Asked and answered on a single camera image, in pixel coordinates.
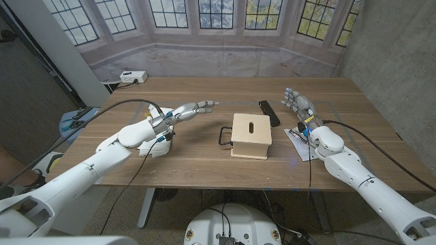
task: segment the table leg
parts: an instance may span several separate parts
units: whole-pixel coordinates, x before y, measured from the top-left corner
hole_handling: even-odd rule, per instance
[[[315,206],[315,211],[321,223],[322,230],[331,231],[332,228],[330,226],[330,221],[328,220],[327,209],[324,203],[324,198],[322,197],[322,192],[320,191],[311,192],[311,196],[312,196],[313,205]]]
[[[156,188],[147,188],[145,192],[144,202],[142,203],[141,213],[138,219],[138,227],[139,229],[145,228],[147,224],[147,218],[149,217],[151,204],[153,201],[153,195],[155,194]]]

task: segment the remote control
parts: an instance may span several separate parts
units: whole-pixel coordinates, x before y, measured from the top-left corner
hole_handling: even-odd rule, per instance
[[[77,115],[73,116],[73,119],[78,120],[79,118],[81,118],[83,115],[85,115],[86,113],[88,113],[92,109],[93,109],[92,107],[87,106],[87,107],[83,108],[82,110],[79,110],[77,112]]]
[[[259,106],[264,115],[270,116],[271,127],[277,127],[280,125],[279,118],[274,113],[273,109],[270,107],[270,104],[267,101],[259,101]]]

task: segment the window pane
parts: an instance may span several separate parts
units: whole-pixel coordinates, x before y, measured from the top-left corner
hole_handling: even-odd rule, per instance
[[[113,19],[106,20],[106,24],[108,25],[109,30],[112,34],[118,33],[118,29],[117,29]]]
[[[221,0],[211,0],[212,13],[221,13]]]
[[[162,0],[162,6],[164,12],[174,13],[174,6],[172,5],[172,0]]]
[[[174,2],[174,10],[177,13],[186,13],[184,0],[173,0],[173,2]]]
[[[72,10],[72,14],[76,18],[77,23],[80,26],[89,24],[89,19],[88,19],[87,15],[84,13],[82,8],[77,8],[77,9]]]
[[[58,24],[61,26],[63,30],[67,30],[68,27],[63,22],[61,16],[59,14],[53,14],[54,19],[58,22]]]
[[[67,3],[68,8],[73,8],[73,7],[80,7],[80,3],[79,0],[65,0],[65,2]]]
[[[210,13],[211,5],[209,0],[199,0],[198,5],[200,6],[200,13]]]
[[[333,14],[334,14],[334,9],[327,7],[326,10],[324,11],[324,15],[322,16],[321,22],[326,25],[329,25],[330,22],[332,22]]]
[[[162,12],[161,0],[150,0],[151,10],[153,12]]]
[[[127,28],[124,25],[123,19],[121,17],[114,18],[114,22],[119,31],[127,30]]]
[[[270,14],[279,14],[281,7],[281,0],[271,0]]]
[[[74,20],[74,16],[71,13],[71,11],[68,10],[66,12],[61,12],[60,14],[61,14],[63,21],[65,21],[65,23],[69,29],[79,26],[79,24],[76,22],[76,20]]]
[[[233,0],[223,0],[223,13],[233,14]]]
[[[245,18],[245,28],[255,29],[256,28],[256,15],[247,15]]]
[[[233,28],[233,14],[223,14],[223,28]]]
[[[101,3],[98,3],[97,6],[112,34],[136,28],[125,0],[100,1]]]
[[[110,15],[112,17],[120,16],[120,12],[118,11],[118,7],[116,6],[114,1],[106,1],[105,4],[106,6],[108,6]]]
[[[210,14],[200,14],[200,27],[210,28],[211,27],[211,15]]]
[[[149,0],[156,27],[187,28],[186,8],[184,0]]]
[[[338,39],[338,45],[341,45],[341,46],[347,46],[347,44],[348,44],[348,38],[349,38],[349,36],[350,36],[351,34],[352,34],[351,32],[346,31],[346,30],[343,30],[343,31],[341,32],[341,36],[339,36],[339,39]]]
[[[298,32],[302,34],[307,34],[307,29],[309,28],[310,21],[306,19],[302,19],[300,23],[300,27],[298,28]]]
[[[115,0],[115,3],[121,15],[130,14],[129,8],[127,7],[125,0]]]
[[[165,13],[165,19],[168,27],[177,27],[176,15],[174,13]]]
[[[282,0],[248,0],[245,17],[246,29],[277,28]]]
[[[320,22],[325,9],[325,7],[316,5],[315,11],[313,11],[312,20]]]
[[[212,28],[221,28],[221,14],[212,14]]]
[[[339,36],[337,45],[346,47],[348,44],[348,39],[352,34],[351,31],[353,29],[354,23],[356,22],[358,13],[360,11],[361,0],[354,0],[351,9],[349,10],[347,20],[345,21],[341,35]]]
[[[316,37],[316,33],[318,32],[318,27],[320,24],[315,21],[311,21],[309,25],[309,30],[307,30],[307,35],[310,35],[312,37]]]
[[[298,33],[324,40],[332,22],[337,0],[308,0],[301,16]]]
[[[176,14],[177,27],[188,27],[188,22],[186,19],[186,14]]]
[[[279,16],[278,15],[270,15],[268,17],[268,23],[266,24],[266,28],[267,29],[276,29],[278,22],[279,22]]]
[[[258,21],[256,23],[256,29],[266,29],[267,15],[258,15]]]
[[[320,28],[318,29],[318,33],[316,34],[316,38],[318,39],[324,39],[326,37],[327,34],[327,30],[328,30],[328,25],[327,24],[320,24]]]
[[[71,34],[70,31],[65,31],[65,34],[67,34],[67,37],[74,45],[77,45],[76,40],[74,39],[73,34]]]
[[[97,39],[97,36],[96,36],[94,29],[91,25],[88,24],[88,25],[83,26],[82,31],[83,31],[85,37],[87,37],[88,41],[92,41],[92,40]]]
[[[313,4],[313,3],[306,3],[305,10],[302,13],[302,16],[304,18],[308,18],[310,20],[310,18],[312,17],[314,9],[315,9],[315,4]]]
[[[127,30],[135,29],[135,24],[130,15],[123,16],[123,20]]]
[[[270,0],[259,0],[258,14],[268,14]]]
[[[83,35],[82,30],[80,30],[80,27],[75,28],[75,29],[71,29],[70,31],[73,34],[74,39],[76,40],[77,44],[84,44],[84,43],[88,42],[86,37]]]
[[[65,10],[65,8],[63,7],[63,4],[61,3],[60,0],[52,0],[52,1],[54,3],[54,6],[56,7],[57,11]]]
[[[98,4],[97,4],[97,7],[99,8],[100,13],[102,13],[103,18],[105,18],[105,19],[110,18],[109,10],[108,10],[108,8],[106,7],[106,4],[104,4],[104,3],[98,3]]]
[[[353,29],[354,23],[356,21],[357,15],[349,14],[347,21],[345,21],[344,30],[351,31]]]
[[[259,0],[248,0],[247,1],[247,14],[257,14],[258,13],[258,3],[259,3]]]
[[[164,14],[154,13],[153,17],[155,17],[156,27],[166,27]]]
[[[359,14],[361,3],[362,3],[362,0],[354,0],[352,10],[350,12],[353,14]]]

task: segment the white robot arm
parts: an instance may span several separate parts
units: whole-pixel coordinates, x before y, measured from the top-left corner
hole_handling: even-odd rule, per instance
[[[102,142],[96,153],[44,186],[0,201],[0,238],[30,238],[46,235],[62,209],[83,194],[98,178],[124,164],[133,148],[142,142],[170,140],[172,125],[212,112],[215,101],[188,103],[153,119],[122,128]]]
[[[298,132],[317,146],[315,153],[328,173],[350,185],[387,222],[398,237],[409,244],[436,244],[436,216],[408,202],[368,171],[359,156],[344,146],[343,139],[322,124],[310,100],[287,88],[284,105],[297,113]]]

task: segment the power strip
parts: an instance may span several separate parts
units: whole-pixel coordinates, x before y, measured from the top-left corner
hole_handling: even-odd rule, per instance
[[[120,75],[122,83],[132,83],[135,79],[138,79],[138,83],[144,83],[147,78],[145,71],[123,71]]]

